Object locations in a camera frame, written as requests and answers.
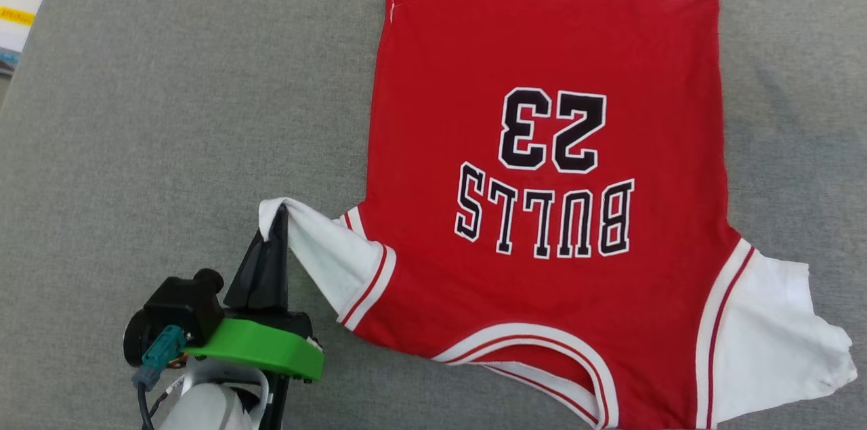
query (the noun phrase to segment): number 23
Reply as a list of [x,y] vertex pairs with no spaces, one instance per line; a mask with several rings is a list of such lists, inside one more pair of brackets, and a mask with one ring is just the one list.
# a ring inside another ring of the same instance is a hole
[[[499,140],[499,161],[510,169],[536,170],[544,164],[548,146],[530,142],[526,148],[517,141],[533,139],[534,124],[521,119],[521,111],[530,109],[532,117],[551,117],[551,97],[541,88],[518,87],[503,100],[503,132]],[[572,124],[554,134],[554,165],[560,173],[586,174],[597,167],[598,151],[570,149],[605,125],[605,95],[558,91],[557,118]]]

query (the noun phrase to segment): teal connector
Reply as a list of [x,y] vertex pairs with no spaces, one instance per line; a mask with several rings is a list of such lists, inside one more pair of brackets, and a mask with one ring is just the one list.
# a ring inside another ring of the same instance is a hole
[[154,389],[165,366],[177,359],[185,346],[186,337],[182,328],[177,325],[165,327],[142,357],[142,366],[133,375],[133,386],[144,385],[146,391]]

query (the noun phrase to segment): gray tablecloth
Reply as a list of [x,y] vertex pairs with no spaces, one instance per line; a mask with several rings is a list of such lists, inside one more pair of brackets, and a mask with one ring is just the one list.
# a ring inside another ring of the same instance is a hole
[[[364,195],[382,0],[45,0],[0,110],[0,427],[139,428],[121,334],[168,275],[230,276],[257,203]],[[867,364],[867,0],[722,0],[731,221],[811,264],[817,313]],[[573,428],[480,368],[377,349],[296,263],[324,381],[293,428]],[[721,428],[854,429],[862,380]]]

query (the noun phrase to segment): yellow label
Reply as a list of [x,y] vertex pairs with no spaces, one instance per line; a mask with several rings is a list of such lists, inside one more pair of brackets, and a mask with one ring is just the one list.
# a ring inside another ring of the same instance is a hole
[[0,7],[0,20],[9,20],[9,22],[15,22],[16,24],[32,26],[35,18],[36,16],[29,12],[15,10],[15,8]]

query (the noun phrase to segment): green plastic part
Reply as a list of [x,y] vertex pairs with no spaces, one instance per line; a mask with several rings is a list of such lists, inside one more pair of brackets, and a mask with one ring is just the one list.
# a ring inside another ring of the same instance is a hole
[[322,351],[291,332],[251,320],[226,318],[204,347],[184,347],[190,356],[208,356],[288,377],[322,378]]

